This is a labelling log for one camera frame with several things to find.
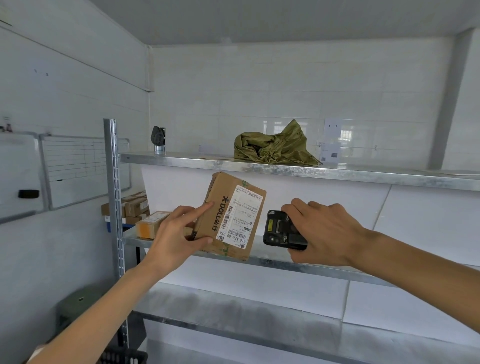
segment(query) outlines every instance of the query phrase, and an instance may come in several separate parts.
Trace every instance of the metal shelf post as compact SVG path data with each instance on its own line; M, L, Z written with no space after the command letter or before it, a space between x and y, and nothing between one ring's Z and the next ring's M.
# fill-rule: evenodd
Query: metal shelf post
M117 123L115 119L103 119L105 133L105 159L107 161L108 201L112 234L112 252L115 279L125 274L123 224L121 213L120 155L117 146ZM119 345L129 347L128 323L125 320L119 329Z

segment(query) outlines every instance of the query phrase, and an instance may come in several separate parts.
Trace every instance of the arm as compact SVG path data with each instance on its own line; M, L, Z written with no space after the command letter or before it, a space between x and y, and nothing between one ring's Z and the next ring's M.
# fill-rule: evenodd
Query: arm
M362 227L339 205L293 199L284 205L307 239L296 263L351 266L384 279L480 333L480 271Z
M31 364L94 364L141 297L160 279L177 269L212 238L187 241L183 227L191 226L212 207L180 206L160 225L145 259L38 354Z

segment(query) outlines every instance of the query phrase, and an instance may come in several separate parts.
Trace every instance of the black plastic basket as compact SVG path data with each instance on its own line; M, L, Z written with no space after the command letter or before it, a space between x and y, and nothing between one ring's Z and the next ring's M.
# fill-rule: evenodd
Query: black plastic basket
M96 364L146 364L148 354L133 349L106 348Z

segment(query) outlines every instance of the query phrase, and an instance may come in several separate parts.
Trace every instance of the hand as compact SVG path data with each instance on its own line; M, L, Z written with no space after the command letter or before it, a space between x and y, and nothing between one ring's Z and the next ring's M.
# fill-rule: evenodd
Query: hand
M282 211L308 241L304 251L288 250L295 263L351 266L354 257L376 234L362 227L339 204L306 204L294 198L291 204L282 206Z
M213 239L203 237L188 241L183 235L184 227L193 228L205 211L213 206L213 202L198 208L179 206L160 224L152 246L139 266L153 269L157 280L180 267L189 256L210 244Z

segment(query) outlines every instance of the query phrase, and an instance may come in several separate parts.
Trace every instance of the ceiling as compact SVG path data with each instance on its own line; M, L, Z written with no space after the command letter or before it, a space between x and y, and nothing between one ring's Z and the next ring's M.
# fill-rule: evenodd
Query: ceiling
M91 0L149 45L449 36L480 0Z

